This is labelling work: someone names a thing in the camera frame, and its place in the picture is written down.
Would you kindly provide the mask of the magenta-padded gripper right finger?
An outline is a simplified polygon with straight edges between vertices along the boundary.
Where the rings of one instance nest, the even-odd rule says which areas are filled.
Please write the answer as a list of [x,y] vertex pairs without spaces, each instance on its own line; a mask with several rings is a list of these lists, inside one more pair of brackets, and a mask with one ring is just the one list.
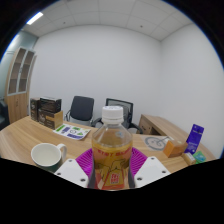
[[130,188],[140,188],[170,175],[168,169],[155,157],[147,157],[132,148],[129,161],[128,183]]

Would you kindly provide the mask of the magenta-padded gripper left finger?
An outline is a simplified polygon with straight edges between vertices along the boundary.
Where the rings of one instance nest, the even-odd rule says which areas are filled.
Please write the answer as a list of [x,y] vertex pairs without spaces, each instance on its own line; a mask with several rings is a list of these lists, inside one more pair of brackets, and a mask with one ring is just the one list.
[[55,174],[84,188],[95,187],[95,171],[92,149],[76,159],[67,159]]

